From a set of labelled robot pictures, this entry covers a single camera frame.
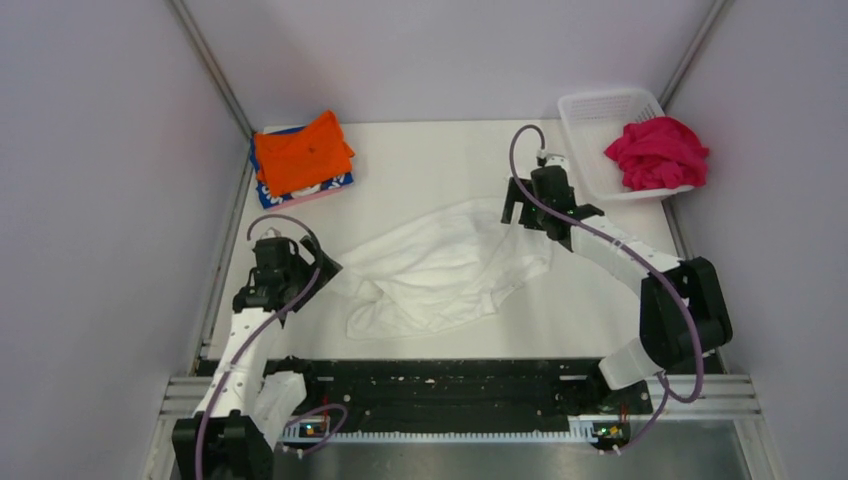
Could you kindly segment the white printed t-shirt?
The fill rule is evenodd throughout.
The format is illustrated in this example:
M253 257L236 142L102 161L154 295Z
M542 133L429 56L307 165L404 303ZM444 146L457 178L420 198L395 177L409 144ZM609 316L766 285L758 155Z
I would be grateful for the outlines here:
M501 221L495 198L433 211L338 259L329 289L354 340L441 333L494 315L530 280L550 270L547 238Z

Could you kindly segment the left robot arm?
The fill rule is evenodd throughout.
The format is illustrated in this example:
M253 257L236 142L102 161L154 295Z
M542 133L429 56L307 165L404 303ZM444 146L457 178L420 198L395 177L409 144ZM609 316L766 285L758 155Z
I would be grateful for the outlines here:
M184 479L268 479L275 447L293 413L319 404L320 386L300 374L265 378L288 314L302 308L341 267L309 232L295 241L269 230L232 300L229 336L206 393L171 434Z

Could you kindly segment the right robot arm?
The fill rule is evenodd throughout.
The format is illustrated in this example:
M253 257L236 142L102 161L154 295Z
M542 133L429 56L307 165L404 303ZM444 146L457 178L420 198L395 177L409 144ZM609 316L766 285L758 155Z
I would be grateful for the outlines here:
M639 301L637 335L591 368L587 404L612 412L626 400L627 388L651 376L681 403L700 396L705 353L733 336L710 261L665 254L619 228L600 208L578 204L559 165L541 165L527 178L511 176L502 221L543 232L605 270Z

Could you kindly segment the white plastic basket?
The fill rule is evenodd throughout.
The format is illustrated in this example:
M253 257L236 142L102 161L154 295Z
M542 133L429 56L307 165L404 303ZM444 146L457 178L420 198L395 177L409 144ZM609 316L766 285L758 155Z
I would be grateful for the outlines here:
M604 154L630 123L641 123L665 114L655 96L640 88L618 88L562 96L557 107L571 164L580 174L589 195L600 201L636 202L663 200L693 189L633 191L622 183L623 172Z

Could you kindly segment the pink folded t-shirt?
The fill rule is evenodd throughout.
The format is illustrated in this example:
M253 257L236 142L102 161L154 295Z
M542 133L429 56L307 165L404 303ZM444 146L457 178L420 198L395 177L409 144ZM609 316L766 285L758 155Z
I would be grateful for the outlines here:
M293 206L296 206L296 205L303 204L305 202L325 198L325 197L328 197L330 195L340 193L342 191L345 191L346 189L347 189L347 185L344 185L344 186L341 186L341 187L338 187L338 188L317 191L316 193L312 193L310 195L294 197L290 200L283 202L280 205L280 207L281 208L290 208L290 207L293 207Z

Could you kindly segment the orange folded t-shirt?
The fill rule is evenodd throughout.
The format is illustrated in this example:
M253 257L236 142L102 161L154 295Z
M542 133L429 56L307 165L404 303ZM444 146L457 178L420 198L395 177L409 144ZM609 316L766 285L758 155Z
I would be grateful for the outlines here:
M253 144L259 163L257 179L274 197L312 187L353 169L355 153L346 143L332 110L295 133L257 133Z

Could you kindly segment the pink crumpled t-shirt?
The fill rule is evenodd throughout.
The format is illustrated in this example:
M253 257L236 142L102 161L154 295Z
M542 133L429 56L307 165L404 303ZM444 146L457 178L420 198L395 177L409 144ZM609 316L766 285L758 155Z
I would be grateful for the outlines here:
M677 189L706 184L710 149L685 124L661 116L629 123L604 150L634 191Z

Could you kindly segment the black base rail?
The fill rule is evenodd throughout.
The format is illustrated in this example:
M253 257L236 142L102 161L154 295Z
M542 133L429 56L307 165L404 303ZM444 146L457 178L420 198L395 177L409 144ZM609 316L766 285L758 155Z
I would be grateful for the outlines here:
M330 403L341 434L564 433L577 416L650 415L641 381L597 394L595 358L465 360L269 360L263 376L303 375L299 414Z

